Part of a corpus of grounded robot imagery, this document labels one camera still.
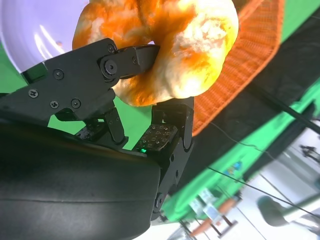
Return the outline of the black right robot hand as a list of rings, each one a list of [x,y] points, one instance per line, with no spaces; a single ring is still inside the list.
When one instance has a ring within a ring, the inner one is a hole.
[[[159,56],[103,39],[36,64],[27,86],[1,95],[1,239],[132,240],[150,227],[193,149],[194,99],[153,106],[125,150],[113,86]]]

